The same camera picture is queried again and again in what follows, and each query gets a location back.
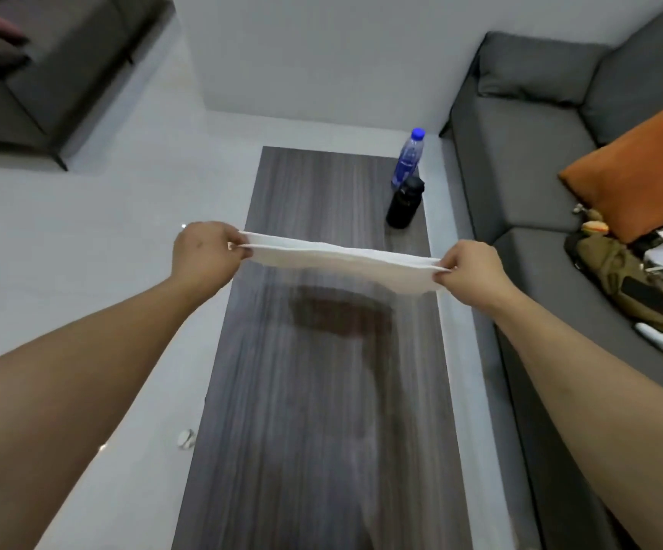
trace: tile floor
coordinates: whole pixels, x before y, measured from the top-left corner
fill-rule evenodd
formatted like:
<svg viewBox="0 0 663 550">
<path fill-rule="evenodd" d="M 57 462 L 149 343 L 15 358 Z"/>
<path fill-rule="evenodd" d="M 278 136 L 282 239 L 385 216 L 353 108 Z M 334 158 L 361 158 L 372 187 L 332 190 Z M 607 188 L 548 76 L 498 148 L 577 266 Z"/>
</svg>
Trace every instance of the tile floor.
<svg viewBox="0 0 663 550">
<path fill-rule="evenodd" d="M 395 157 L 407 134 L 207 112 L 172 16 L 135 58 L 64 149 L 70 173 L 0 154 L 0 354 L 162 280 L 182 223 L 244 225 L 264 145 Z M 426 151 L 441 255 L 457 226 L 441 142 Z M 197 430 L 228 295 L 181 328 L 40 550 L 170 548 L 191 459 L 176 439 Z M 439 304 L 475 548 L 512 548 L 472 314 L 448 295 Z"/>
</svg>

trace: orange pillow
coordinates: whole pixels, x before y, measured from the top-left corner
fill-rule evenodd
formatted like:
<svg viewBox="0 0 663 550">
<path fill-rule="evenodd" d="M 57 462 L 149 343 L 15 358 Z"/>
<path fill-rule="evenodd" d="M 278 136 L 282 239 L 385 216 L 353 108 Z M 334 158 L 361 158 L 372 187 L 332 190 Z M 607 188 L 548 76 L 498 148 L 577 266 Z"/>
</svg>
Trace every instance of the orange pillow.
<svg viewBox="0 0 663 550">
<path fill-rule="evenodd" d="M 558 177 L 622 243 L 663 226 L 663 111 Z"/>
</svg>

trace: gray sofa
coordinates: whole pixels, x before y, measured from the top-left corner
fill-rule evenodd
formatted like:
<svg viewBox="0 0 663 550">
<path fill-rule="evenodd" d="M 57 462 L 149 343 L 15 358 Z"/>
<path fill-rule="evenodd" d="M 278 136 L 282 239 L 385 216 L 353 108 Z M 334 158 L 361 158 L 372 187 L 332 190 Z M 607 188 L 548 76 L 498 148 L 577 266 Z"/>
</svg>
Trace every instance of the gray sofa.
<svg viewBox="0 0 663 550">
<path fill-rule="evenodd" d="M 663 386 L 639 337 L 563 249 L 580 225 L 568 164 L 663 109 L 663 13 L 616 49 L 488 34 L 442 136 L 455 143 L 477 239 L 548 310 Z M 545 548 L 634 543 L 590 490 L 510 343 L 499 334 Z"/>
<path fill-rule="evenodd" d="M 95 88 L 163 0 L 0 0 L 28 37 L 28 62 L 0 76 L 0 145 L 54 157 Z"/>
</svg>

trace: olive green bag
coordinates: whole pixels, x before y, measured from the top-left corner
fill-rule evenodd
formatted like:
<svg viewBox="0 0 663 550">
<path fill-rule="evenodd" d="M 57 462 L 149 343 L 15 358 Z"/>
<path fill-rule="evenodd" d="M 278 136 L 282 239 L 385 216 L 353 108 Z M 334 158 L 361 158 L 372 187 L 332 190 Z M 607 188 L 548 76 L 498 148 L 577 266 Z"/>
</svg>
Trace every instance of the olive green bag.
<svg viewBox="0 0 663 550">
<path fill-rule="evenodd" d="M 635 322 L 663 332 L 663 273 L 648 273 L 619 240 L 583 231 L 568 236 L 565 250 L 619 309 Z"/>
</svg>

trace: black tumbler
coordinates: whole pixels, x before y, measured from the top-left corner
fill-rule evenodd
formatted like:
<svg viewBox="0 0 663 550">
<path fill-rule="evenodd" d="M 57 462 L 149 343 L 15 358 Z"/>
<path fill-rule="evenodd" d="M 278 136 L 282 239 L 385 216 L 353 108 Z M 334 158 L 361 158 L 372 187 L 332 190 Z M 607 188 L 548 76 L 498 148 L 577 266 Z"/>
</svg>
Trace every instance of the black tumbler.
<svg viewBox="0 0 663 550">
<path fill-rule="evenodd" d="M 423 200 L 423 191 L 425 191 L 423 180 L 418 176 L 409 175 L 400 185 L 400 189 L 392 195 L 386 219 L 390 227 L 402 230 L 410 225 Z"/>
</svg>

